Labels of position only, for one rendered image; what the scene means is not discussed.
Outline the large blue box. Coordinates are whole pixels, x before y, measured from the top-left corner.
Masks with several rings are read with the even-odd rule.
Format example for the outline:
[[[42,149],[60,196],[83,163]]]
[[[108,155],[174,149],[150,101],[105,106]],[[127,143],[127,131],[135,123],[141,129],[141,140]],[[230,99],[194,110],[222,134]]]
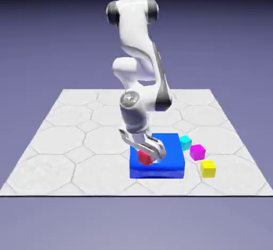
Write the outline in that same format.
[[[153,133],[166,149],[163,160],[149,166],[138,161],[138,152],[130,147],[130,178],[132,179],[183,179],[185,159],[178,133]]]

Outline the small yellow cube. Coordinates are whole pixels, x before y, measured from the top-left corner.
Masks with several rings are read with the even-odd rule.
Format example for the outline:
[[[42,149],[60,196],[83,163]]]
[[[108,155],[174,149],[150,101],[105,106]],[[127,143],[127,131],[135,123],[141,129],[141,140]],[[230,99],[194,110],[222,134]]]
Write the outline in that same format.
[[[214,178],[216,166],[212,160],[202,160],[200,163],[200,173],[203,178]]]

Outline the small red cube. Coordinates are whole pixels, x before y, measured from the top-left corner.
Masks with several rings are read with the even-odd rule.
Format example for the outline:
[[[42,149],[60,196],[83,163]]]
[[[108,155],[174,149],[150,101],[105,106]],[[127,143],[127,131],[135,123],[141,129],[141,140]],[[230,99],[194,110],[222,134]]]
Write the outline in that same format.
[[[151,159],[151,157],[147,153],[139,150],[138,151],[138,162],[142,165],[149,166],[150,164],[153,163],[153,160]]]

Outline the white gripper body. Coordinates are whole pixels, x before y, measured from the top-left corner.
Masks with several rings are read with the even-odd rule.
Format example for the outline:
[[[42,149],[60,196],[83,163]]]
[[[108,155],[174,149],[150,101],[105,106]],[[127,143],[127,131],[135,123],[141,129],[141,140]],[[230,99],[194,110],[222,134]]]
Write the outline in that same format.
[[[128,133],[119,129],[123,141],[137,150],[148,154],[152,160],[162,160],[166,156],[165,146],[159,139],[153,138],[146,132]]]

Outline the small cyan cube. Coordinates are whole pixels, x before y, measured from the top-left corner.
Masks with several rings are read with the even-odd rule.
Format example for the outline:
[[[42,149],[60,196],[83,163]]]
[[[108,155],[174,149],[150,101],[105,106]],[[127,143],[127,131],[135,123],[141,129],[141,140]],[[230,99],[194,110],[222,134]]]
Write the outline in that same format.
[[[181,148],[183,151],[189,150],[192,144],[192,139],[189,138],[187,135],[183,135],[179,137]]]

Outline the small magenta cube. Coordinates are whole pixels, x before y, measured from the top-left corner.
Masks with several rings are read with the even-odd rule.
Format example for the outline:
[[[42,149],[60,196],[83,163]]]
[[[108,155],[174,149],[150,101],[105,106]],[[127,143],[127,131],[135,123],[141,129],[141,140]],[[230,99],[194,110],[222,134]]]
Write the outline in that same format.
[[[206,149],[201,144],[192,145],[189,154],[194,161],[205,158]]]

